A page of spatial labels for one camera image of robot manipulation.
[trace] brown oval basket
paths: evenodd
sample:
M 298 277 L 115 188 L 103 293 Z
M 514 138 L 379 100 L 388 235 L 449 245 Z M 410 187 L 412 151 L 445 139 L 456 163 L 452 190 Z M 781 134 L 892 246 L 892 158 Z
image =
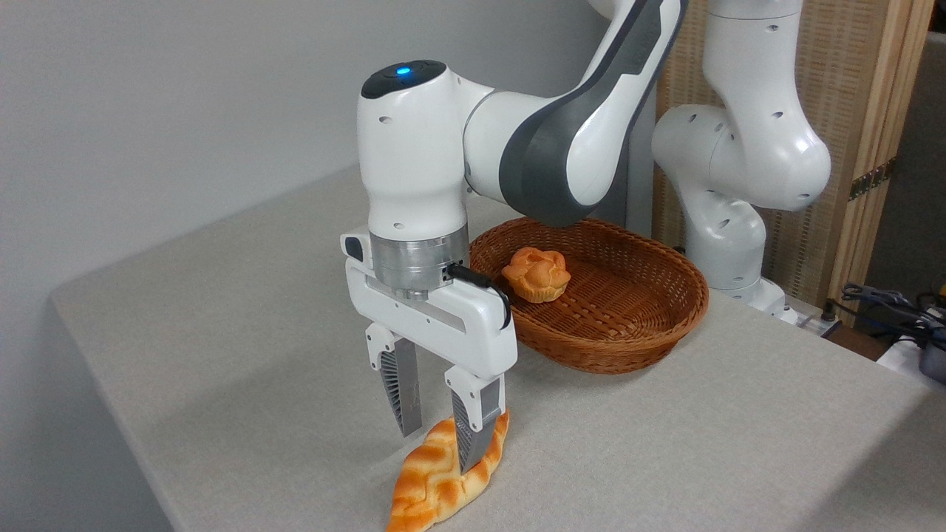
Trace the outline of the brown oval basket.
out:
M 502 276 L 525 246 L 565 256 L 571 281 L 555 301 L 529 303 Z M 520 342 L 589 373 L 657 363 L 696 327 L 710 298 L 706 279 L 677 251 L 598 220 L 565 228 L 511 220 L 474 240 L 470 258 L 509 294 Z

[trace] bread roll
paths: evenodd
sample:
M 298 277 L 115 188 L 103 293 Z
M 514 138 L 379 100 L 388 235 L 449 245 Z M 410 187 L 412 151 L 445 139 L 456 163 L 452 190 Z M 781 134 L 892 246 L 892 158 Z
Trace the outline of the bread roll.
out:
M 404 459 L 401 476 L 394 485 L 387 531 L 423 532 L 479 497 L 499 465 L 508 430 L 507 410 L 496 420 L 486 455 L 461 475 L 453 417 L 437 423 L 424 443 Z
M 516 295 L 530 303 L 548 303 L 565 293 L 571 274 L 565 270 L 565 257 L 557 251 L 524 247 L 502 269 Z

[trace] gray tabletop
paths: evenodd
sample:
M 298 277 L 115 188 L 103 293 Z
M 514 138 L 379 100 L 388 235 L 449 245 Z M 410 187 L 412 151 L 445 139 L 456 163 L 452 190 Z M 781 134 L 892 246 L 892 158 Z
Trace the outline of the gray tabletop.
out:
M 54 292 L 177 529 L 384 529 L 423 434 L 348 301 L 338 235 L 366 213 L 349 170 Z M 475 200 L 471 232 L 513 216 Z M 418 362 L 426 431 L 448 366 Z M 652 368 L 521 347 L 507 393 L 492 485 L 435 530 L 946 529 L 946 396 L 722 296 Z

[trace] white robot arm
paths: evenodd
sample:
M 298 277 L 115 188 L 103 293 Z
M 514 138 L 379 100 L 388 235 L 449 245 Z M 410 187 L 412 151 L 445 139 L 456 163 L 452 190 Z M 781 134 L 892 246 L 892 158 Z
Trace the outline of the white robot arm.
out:
M 683 204 L 687 256 L 709 285 L 795 322 L 762 278 L 765 226 L 751 204 L 800 210 L 831 157 L 801 110 L 795 51 L 801 0 L 710 0 L 703 71 L 726 109 L 684 105 L 654 132 L 654 159 Z
M 516 362 L 508 301 L 469 261 L 467 186 L 564 226 L 603 198 L 683 17 L 686 0 L 594 0 L 612 18 L 579 85 L 558 98 L 497 91 L 441 62 L 376 72 L 361 89 L 359 160 L 367 231 L 342 235 L 352 302 L 404 435 L 421 426 L 414 345 L 454 365 L 461 470 L 478 463 L 505 411 Z

